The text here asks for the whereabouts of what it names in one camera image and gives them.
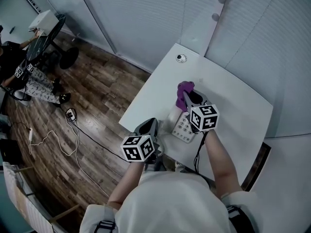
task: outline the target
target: wood plank flooring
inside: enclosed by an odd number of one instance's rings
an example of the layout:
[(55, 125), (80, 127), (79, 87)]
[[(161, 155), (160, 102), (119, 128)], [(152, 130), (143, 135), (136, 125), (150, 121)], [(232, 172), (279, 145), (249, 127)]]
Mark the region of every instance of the wood plank flooring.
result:
[[(120, 144), (129, 132), (118, 124), (119, 119), (144, 85), (150, 74), (103, 50), (60, 33), (55, 41), (64, 50), (78, 47), (79, 57), (67, 70), (56, 67), (48, 76), (61, 78), (70, 102), (62, 105), (64, 111), (74, 108), (78, 126), (93, 139), (114, 153), (121, 155)], [(65, 114), (53, 104), (32, 98), (26, 107), (8, 98), (5, 111), (11, 121), (23, 122), (34, 129), (33, 143), (39, 143), (50, 130), (59, 136), (66, 153), (75, 149), (76, 136), (66, 124)], [(28, 130), (21, 124), (12, 128), (12, 137), (19, 144), (27, 166), (34, 166), (40, 182), (65, 208), (80, 204), (81, 221), (89, 204), (104, 204), (108, 197), (77, 166), (75, 155), (68, 157), (50, 134), (40, 146), (28, 151)], [(77, 158), (83, 170), (108, 194), (124, 175), (128, 163), (109, 153), (80, 133)]]

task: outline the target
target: round black object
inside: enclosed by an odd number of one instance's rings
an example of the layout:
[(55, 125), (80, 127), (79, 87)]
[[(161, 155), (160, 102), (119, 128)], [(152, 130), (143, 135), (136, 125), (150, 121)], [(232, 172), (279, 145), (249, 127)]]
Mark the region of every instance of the round black object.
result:
[(67, 69), (71, 67), (79, 55), (78, 48), (71, 48), (62, 54), (62, 58), (60, 59), (59, 66), (61, 69)]

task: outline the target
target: purple cloth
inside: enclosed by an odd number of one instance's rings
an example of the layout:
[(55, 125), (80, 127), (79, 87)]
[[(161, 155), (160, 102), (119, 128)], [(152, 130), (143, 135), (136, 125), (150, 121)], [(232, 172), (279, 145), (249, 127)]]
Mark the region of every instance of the purple cloth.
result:
[(193, 89), (194, 89), (194, 82), (192, 81), (183, 81), (182, 83), (178, 84), (176, 106), (180, 108), (183, 112), (188, 111), (184, 99), (184, 91), (190, 93)]

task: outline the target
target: remote control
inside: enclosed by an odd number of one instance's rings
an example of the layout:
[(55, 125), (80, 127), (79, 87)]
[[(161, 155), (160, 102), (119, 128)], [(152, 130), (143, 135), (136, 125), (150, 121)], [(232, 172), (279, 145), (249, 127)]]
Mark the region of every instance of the remote control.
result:
[(189, 143), (194, 138), (194, 133), (191, 130), (191, 125), (187, 120), (188, 112), (183, 112), (178, 118), (173, 130), (172, 135), (176, 136), (180, 140)]

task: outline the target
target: white table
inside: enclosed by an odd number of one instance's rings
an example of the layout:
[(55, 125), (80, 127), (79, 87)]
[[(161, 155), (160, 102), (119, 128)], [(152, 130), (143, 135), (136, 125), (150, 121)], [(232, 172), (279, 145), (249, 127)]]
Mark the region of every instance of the white table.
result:
[[(187, 61), (178, 63), (175, 59), (178, 54), (185, 54)], [(179, 44), (163, 58), (119, 123), (133, 132), (149, 118), (165, 120), (176, 102), (177, 85), (182, 81), (193, 81), (194, 89), (206, 94), (217, 105), (220, 119), (216, 132), (229, 152), (242, 184), (263, 142), (273, 106), (219, 65)], [(202, 134), (196, 135), (189, 144), (170, 134), (161, 139), (169, 157), (194, 169), (193, 160)], [(214, 179), (204, 146), (199, 171)]]

